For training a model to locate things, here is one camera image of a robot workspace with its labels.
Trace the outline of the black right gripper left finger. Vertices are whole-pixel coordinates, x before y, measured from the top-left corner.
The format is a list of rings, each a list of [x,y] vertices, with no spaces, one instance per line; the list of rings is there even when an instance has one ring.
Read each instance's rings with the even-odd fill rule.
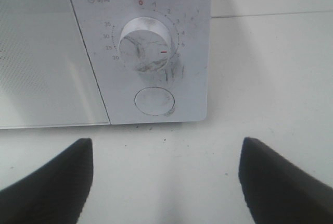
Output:
[[[81,138],[1,190],[1,223],[77,223],[92,183],[92,140]]]

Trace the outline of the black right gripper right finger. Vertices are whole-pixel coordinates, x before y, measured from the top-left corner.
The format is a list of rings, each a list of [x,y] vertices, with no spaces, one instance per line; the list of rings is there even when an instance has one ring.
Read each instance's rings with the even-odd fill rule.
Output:
[[[246,137],[239,181],[255,223],[332,223],[332,188]]]

